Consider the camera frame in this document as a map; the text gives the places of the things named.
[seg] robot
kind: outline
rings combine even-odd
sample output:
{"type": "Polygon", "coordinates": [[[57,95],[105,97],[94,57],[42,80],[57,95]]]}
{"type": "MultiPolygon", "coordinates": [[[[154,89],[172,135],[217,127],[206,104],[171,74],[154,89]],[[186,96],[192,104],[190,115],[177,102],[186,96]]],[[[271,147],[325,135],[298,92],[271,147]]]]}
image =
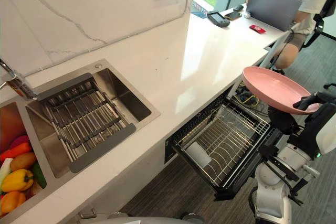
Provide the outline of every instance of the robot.
{"type": "Polygon", "coordinates": [[[288,134],[287,145],[279,150],[275,146],[263,146],[264,157],[255,171],[258,186],[249,195],[249,204],[257,224],[290,224],[291,201],[301,205],[297,192],[319,172],[308,163],[325,155],[336,147],[336,97],[316,92],[293,104],[294,108],[306,110],[313,103],[321,107],[305,120],[305,127],[298,126],[286,112],[269,106],[268,115],[272,123],[283,134],[288,134]],[[252,193],[257,191],[254,206],[252,193]]]}

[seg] chair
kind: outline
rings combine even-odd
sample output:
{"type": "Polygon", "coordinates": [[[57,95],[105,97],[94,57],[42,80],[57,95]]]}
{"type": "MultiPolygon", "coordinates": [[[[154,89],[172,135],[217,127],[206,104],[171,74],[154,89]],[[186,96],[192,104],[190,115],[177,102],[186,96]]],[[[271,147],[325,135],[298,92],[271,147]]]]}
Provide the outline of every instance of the chair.
{"type": "Polygon", "coordinates": [[[325,89],[328,89],[330,86],[334,86],[334,87],[336,87],[336,83],[325,84],[323,87],[324,87],[325,89]]]}
{"type": "Polygon", "coordinates": [[[315,14],[314,20],[316,21],[315,29],[309,40],[302,45],[302,48],[309,47],[316,38],[323,33],[324,21],[323,18],[333,15],[335,11],[336,0],[327,0],[319,14],[315,14]]]}

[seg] kitchen counter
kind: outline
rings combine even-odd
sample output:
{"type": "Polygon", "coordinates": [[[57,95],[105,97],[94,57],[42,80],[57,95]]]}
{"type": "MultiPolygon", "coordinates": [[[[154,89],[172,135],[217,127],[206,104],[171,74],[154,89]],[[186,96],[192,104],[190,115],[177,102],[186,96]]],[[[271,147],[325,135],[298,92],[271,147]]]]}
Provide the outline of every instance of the kitchen counter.
{"type": "MultiPolygon", "coordinates": [[[[167,139],[266,50],[189,15],[27,78],[37,87],[105,58],[161,115],[88,166],[12,223],[64,222],[107,189],[122,171],[167,139]]],[[[14,96],[2,90],[1,102],[14,96]]]]}

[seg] gray laptop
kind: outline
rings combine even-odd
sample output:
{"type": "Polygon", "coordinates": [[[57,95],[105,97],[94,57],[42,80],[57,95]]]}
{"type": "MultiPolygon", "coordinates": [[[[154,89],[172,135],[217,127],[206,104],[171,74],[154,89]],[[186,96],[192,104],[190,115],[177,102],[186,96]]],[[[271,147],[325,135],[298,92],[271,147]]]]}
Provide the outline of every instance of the gray laptop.
{"type": "Polygon", "coordinates": [[[286,31],[293,25],[301,3],[299,0],[248,0],[246,11],[251,17],[286,31]]]}

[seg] dishwasher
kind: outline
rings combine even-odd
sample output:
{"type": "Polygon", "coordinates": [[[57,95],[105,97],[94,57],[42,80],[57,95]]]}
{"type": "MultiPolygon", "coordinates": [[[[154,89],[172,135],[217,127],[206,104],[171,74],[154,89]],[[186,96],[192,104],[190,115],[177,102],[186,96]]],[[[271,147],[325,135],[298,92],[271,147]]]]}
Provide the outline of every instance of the dishwasher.
{"type": "Polygon", "coordinates": [[[276,144],[282,133],[272,123],[222,93],[166,140],[165,162],[181,155],[215,192],[233,199],[254,177],[259,148],[276,144]]]}

